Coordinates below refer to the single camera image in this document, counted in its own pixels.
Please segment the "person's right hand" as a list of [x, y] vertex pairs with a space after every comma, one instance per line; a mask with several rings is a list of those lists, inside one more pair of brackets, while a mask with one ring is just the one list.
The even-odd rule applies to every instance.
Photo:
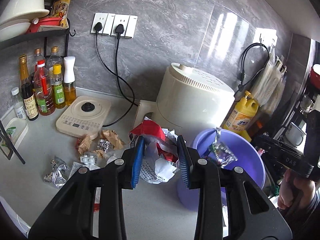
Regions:
[[302, 192], [298, 208], [307, 207], [313, 200], [316, 192], [316, 184], [314, 181], [301, 177], [291, 169], [287, 169], [284, 173], [284, 179], [281, 182], [278, 207], [282, 210], [291, 207], [294, 201], [294, 191]]

